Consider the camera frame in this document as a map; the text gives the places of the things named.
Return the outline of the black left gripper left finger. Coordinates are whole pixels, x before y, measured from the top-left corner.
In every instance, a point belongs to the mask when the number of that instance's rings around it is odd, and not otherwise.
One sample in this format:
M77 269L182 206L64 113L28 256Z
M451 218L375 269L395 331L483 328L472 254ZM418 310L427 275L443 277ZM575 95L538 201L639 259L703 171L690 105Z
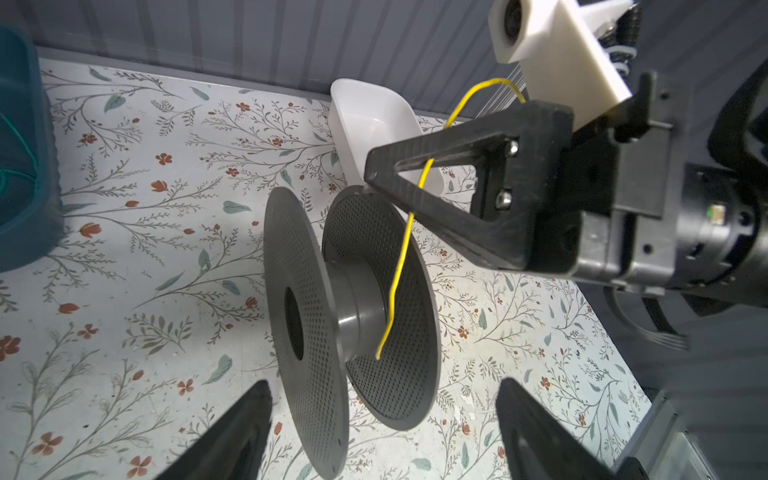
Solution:
M258 478L271 430L272 409L269 384L260 380L158 479Z

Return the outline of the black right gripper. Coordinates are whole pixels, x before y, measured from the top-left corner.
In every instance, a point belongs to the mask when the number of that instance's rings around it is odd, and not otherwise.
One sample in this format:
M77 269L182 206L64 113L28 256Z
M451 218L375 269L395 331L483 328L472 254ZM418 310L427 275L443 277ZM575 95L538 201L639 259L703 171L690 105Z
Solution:
M532 100L375 147L364 180L483 268L763 306L767 75L721 109L709 166L688 159L690 103L648 72L570 148L572 109Z

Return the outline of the grey perforated cable spool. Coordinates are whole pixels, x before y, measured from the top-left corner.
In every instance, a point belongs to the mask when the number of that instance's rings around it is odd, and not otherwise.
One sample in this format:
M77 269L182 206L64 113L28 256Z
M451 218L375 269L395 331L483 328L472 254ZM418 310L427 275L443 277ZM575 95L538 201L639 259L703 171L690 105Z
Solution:
M334 199L321 232L292 190L268 196L263 265L273 345L299 439L324 479L346 463L351 394L398 431L417 427L435 402L436 301L405 229L395 206L360 186Z

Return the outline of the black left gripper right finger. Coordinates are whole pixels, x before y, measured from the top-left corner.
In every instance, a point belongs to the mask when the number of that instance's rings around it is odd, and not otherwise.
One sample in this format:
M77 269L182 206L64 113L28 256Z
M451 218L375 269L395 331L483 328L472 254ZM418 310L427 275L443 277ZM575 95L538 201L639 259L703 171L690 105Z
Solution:
M501 381L495 408L513 479L615 477L516 380Z

